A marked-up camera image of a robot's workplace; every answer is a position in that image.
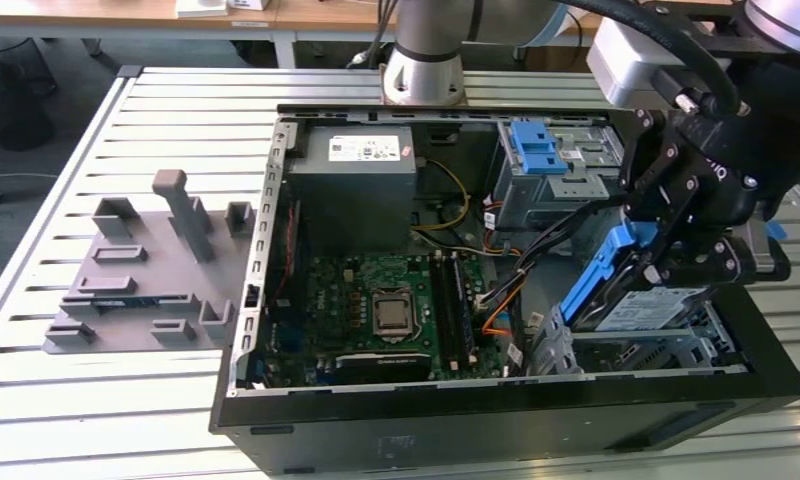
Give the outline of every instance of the gray power supply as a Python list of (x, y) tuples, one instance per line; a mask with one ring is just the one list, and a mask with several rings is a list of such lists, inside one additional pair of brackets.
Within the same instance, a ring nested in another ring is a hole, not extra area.
[(314, 254), (393, 252), (409, 238), (414, 196), (412, 130), (316, 127), (288, 178)]

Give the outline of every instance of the ram slot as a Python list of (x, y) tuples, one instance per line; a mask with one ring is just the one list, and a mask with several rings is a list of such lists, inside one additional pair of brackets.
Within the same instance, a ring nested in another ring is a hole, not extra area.
[(465, 295), (465, 276), (462, 275), (462, 269), (460, 265), (458, 257), (456, 253), (448, 260), (450, 268), (452, 278), (452, 289), (453, 289), (453, 322), (456, 323), (456, 329), (460, 333), (460, 348), (464, 352), (462, 358), (468, 364), (476, 363), (474, 356), (474, 334), (470, 326), (470, 304)]
[(444, 370), (458, 370), (461, 365), (460, 330), (453, 321), (453, 292), (450, 269), (445, 258), (437, 253), (429, 257), (429, 281), (432, 283), (432, 305), (436, 312), (436, 331), (438, 334), (438, 356)]

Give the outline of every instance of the motherboard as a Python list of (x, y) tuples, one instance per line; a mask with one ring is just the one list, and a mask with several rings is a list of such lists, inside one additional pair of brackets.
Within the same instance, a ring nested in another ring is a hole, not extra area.
[(257, 368), (278, 386), (497, 377), (500, 348), (474, 338), (484, 291), (474, 255), (317, 256), (304, 319), (277, 323)]

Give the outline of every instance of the slotted aluminum table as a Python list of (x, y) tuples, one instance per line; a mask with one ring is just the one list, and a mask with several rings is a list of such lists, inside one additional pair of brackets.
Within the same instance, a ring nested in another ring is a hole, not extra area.
[[(604, 108), (580, 74), (468, 73), (470, 105)], [(380, 99), (372, 73), (146, 68), (118, 78), (0, 278), (0, 478), (256, 478), (208, 433), (218, 351), (50, 356), (39, 350), (105, 195), (161, 210), (157, 169), (189, 174), (205, 207), (257, 202), (278, 103)], [(800, 190), (777, 219), (792, 278), (752, 295), (800, 369)], [(457, 465), (380, 474), (454, 478), (800, 479), (800, 401), (653, 454)], [(353, 478), (344, 474), (337, 478)]]

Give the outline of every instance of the mesh wastebasket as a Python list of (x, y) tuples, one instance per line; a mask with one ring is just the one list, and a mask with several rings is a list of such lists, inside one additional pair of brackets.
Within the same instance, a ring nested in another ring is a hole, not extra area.
[(11, 67), (37, 97), (55, 91), (55, 79), (31, 38), (0, 37), (0, 63)]
[(0, 64), (0, 146), (22, 151), (53, 137), (53, 124), (17, 69)]

